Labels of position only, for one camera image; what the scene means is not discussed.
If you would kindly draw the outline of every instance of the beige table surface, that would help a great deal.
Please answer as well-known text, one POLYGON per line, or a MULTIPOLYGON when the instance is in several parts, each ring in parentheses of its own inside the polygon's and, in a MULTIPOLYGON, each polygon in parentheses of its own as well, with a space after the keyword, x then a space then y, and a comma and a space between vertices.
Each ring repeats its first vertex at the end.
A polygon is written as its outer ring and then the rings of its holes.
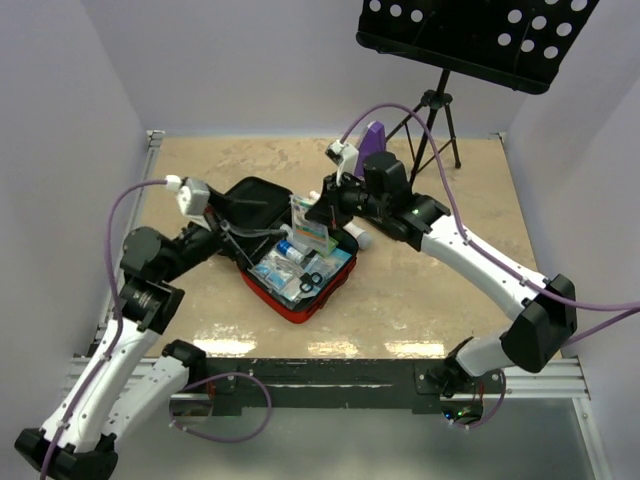
MULTIPOLYGON (((333 165, 324 156, 330 139, 167 138, 153 177, 193 176, 226 191, 245 176, 279 183, 296 193, 319 190, 333 165)), ((531 246, 498 140, 459 140, 463 167, 443 160, 468 227, 494 247, 535 268, 531 246)), ((405 141, 390 147, 409 165, 405 141)), ((446 203, 435 164, 415 191, 446 203)), ((362 220, 356 221, 367 228, 362 220)), ((174 198, 149 189, 141 224, 168 236, 185 219, 174 198)), ((361 252, 347 283, 323 310, 302 324, 287 322, 253 294, 235 266, 215 257, 177 279, 185 298, 163 338, 149 352, 180 338, 210 356, 440 357, 470 335, 506 326, 508 320, 479 290, 446 265, 387 239, 372 227, 374 246, 361 252)))

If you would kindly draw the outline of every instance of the purple object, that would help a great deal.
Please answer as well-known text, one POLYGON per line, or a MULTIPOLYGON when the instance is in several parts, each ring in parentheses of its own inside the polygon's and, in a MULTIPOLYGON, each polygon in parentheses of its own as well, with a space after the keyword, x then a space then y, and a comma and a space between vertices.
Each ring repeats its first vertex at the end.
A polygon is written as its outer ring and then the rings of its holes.
POLYGON ((372 153, 384 152, 387 149, 387 139, 384 134, 384 125, 378 121, 371 122, 364 129, 356 145, 358 149, 358 162, 353 172, 356 177, 364 176, 364 159, 372 153))

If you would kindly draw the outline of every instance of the bottle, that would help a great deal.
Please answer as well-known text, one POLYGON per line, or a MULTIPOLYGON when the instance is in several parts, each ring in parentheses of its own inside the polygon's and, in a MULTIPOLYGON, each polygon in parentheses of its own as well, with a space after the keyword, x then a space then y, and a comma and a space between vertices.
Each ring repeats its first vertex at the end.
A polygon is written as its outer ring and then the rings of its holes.
MULTIPOLYGON (((312 200, 318 200, 320 198, 320 194, 318 192, 309 192, 309 197, 311 197, 312 200)), ((362 250, 367 250, 373 244, 371 234, 357 226, 355 223, 347 223, 344 226, 344 229, 358 241, 358 246, 362 250)))
POLYGON ((278 253, 282 254, 298 265, 300 265, 304 260, 304 255, 296 250, 295 247, 286 240, 280 240, 276 245, 276 250, 278 251, 278 253))
POLYGON ((307 255, 311 250, 313 250, 313 248, 293 238, 293 230, 286 223, 280 225, 280 230, 287 232, 287 242, 293 245, 293 248, 302 253, 302 255, 307 255))

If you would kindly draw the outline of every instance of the black music stand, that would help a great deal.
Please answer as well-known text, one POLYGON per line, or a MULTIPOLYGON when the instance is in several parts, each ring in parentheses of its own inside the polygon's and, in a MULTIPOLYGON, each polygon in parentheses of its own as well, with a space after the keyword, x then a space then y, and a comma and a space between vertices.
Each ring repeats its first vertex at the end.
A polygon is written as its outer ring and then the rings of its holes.
MULTIPOLYGON (((442 68, 437 89, 427 90, 414 108, 429 108, 427 127, 438 111, 447 117, 455 167, 458 154, 451 102, 445 92, 451 72, 513 90, 546 92, 569 48, 599 0, 364 0, 356 39, 365 48, 442 68)), ((405 117, 387 136, 405 128, 405 117)), ((420 165, 427 145, 422 136, 410 182, 435 157, 420 165)))

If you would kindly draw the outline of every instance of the floor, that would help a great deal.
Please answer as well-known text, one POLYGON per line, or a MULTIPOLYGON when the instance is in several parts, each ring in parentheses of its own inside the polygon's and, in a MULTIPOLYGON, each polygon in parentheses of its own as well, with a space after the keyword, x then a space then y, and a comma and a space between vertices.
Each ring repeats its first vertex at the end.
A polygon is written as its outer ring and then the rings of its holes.
MULTIPOLYGON (((226 191, 255 175, 305 194, 319 190, 335 168, 324 156, 331 140, 167 138, 152 177, 193 176, 226 191)), ((466 225, 535 268, 500 141, 462 139, 459 149, 462 169, 453 168, 450 149, 443 161, 466 225)), ((390 150, 409 165, 406 141, 390 150)), ((435 165, 418 176, 414 190, 446 200, 435 165)), ((150 189, 141 223, 173 236, 185 220, 171 195, 150 189)), ((374 245, 359 254, 348 282, 307 323, 293 325, 278 316, 251 293, 229 260, 216 257, 174 282, 186 296, 149 356, 180 338, 210 356, 441 357, 471 335, 506 326, 500 310, 455 271, 362 220, 356 223, 370 231, 374 245)))
MULTIPOLYGON (((237 436, 264 413, 247 408, 241 417, 193 419, 192 428, 237 436)), ((212 444, 168 423, 166 408, 159 408, 125 439, 111 479, 596 478, 571 400, 506 401, 468 435, 448 428, 440 415, 402 410, 276 408, 260 435, 239 444, 212 444)))

